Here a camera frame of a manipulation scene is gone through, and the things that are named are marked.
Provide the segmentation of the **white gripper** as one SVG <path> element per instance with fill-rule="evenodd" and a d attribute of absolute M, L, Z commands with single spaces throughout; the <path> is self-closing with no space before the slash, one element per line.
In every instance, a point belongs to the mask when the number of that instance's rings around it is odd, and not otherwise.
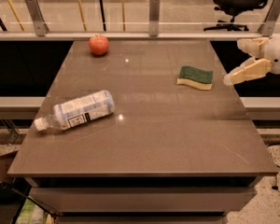
<path fill-rule="evenodd" d="M 270 71 L 275 75 L 280 75 L 280 36 L 271 39 L 268 37 L 239 39 L 237 47 L 250 56 L 265 59 L 247 59 L 224 76 L 223 83 L 225 85 L 233 86 L 245 81 L 263 78 Z"/>

